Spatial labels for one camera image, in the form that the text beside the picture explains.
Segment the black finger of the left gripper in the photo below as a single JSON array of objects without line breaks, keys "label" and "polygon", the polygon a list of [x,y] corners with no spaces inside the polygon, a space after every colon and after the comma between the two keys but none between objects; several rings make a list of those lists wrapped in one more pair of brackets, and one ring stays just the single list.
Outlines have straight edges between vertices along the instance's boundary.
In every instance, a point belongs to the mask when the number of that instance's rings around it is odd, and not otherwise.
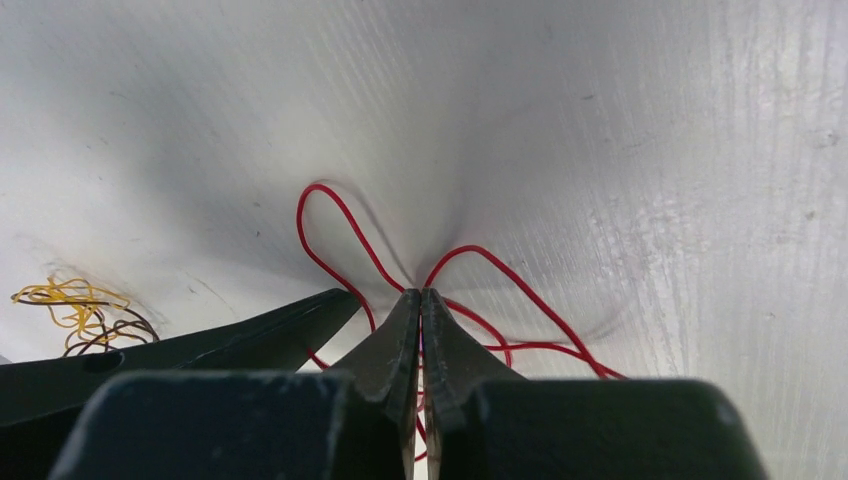
[{"label": "black finger of the left gripper", "polygon": [[359,310],[330,289],[253,318],[109,353],[1,367],[1,476],[43,479],[88,399],[136,370],[295,371]]}]

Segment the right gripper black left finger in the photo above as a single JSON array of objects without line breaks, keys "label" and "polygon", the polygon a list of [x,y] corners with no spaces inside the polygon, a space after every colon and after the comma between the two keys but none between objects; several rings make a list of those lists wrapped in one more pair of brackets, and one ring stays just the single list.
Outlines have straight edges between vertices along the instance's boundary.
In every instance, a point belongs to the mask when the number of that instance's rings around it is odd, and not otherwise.
[{"label": "right gripper black left finger", "polygon": [[421,293],[401,292],[384,322],[327,374],[336,380],[330,479],[413,477]]}]

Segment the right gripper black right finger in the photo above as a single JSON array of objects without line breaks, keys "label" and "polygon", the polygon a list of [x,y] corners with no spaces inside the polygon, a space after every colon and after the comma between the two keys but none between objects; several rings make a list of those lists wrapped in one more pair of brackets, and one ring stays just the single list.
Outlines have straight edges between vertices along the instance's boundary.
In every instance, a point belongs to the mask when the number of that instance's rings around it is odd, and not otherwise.
[{"label": "right gripper black right finger", "polygon": [[428,477],[490,479],[475,389],[525,378],[467,333],[433,288],[421,291],[421,322]]}]

